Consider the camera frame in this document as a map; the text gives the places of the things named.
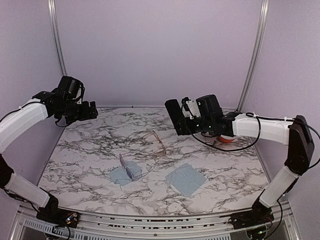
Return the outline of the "pink frame sunglasses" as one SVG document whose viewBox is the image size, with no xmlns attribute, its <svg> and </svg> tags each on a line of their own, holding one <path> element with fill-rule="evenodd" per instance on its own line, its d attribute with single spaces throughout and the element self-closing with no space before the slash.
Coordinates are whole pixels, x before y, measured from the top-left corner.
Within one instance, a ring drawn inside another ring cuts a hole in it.
<svg viewBox="0 0 320 240">
<path fill-rule="evenodd" d="M 135 154 L 138 158 L 156 160 L 167 154 L 163 141 L 154 130 L 140 132 L 135 137 L 141 145 Z"/>
</svg>

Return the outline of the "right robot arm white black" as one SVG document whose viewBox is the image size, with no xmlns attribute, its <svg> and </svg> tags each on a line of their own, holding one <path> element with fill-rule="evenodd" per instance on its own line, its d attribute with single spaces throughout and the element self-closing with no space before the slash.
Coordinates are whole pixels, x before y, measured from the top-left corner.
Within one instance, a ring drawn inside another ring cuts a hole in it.
<svg viewBox="0 0 320 240">
<path fill-rule="evenodd" d="M 166 110 L 179 136 L 245 137 L 260 154 L 263 165 L 273 171 L 270 183 L 262 190 L 250 210 L 229 217 L 234 229 L 272 223 L 272 207 L 295 186 L 301 176 L 319 164 L 312 163 L 315 143 L 311 127 L 303 115 L 267 117 L 254 112 L 223 112 L 214 94 L 195 100 L 188 97 L 165 102 Z"/>
</svg>

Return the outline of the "black glasses case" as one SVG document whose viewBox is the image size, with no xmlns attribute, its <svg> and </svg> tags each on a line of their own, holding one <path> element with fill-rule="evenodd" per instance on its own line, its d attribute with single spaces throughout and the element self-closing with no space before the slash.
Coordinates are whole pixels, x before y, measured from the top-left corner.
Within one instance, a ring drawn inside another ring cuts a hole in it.
<svg viewBox="0 0 320 240">
<path fill-rule="evenodd" d="M 190 135 L 187 117 L 184 116 L 183 111 L 176 99 L 170 99 L 165 102 L 165 108 L 171 119 L 173 127 L 178 136 Z"/>
</svg>

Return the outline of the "clear purple lens sunglasses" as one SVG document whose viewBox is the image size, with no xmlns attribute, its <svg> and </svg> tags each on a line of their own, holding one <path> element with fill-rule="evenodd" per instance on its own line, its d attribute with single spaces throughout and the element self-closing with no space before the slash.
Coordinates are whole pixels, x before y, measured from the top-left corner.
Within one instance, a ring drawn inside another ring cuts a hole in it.
<svg viewBox="0 0 320 240">
<path fill-rule="evenodd" d="M 136 162 L 124 160 L 121 154 L 119 155 L 119 160 L 127 176 L 133 182 L 145 177 L 149 173 L 148 171 L 143 172 L 143 169 Z"/>
</svg>

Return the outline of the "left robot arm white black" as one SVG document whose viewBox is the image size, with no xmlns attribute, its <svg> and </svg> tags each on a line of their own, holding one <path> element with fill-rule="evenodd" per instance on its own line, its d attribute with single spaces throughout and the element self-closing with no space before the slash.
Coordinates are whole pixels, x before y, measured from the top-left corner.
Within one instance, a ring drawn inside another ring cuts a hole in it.
<svg viewBox="0 0 320 240">
<path fill-rule="evenodd" d="M 79 213 L 59 208 L 59 200 L 38 186 L 59 140 L 71 124 L 96 119 L 94 101 L 83 99 L 84 84 L 62 76 L 57 87 L 39 91 L 0 118 L 0 189 L 36 210 L 36 218 L 75 227 Z"/>
</svg>

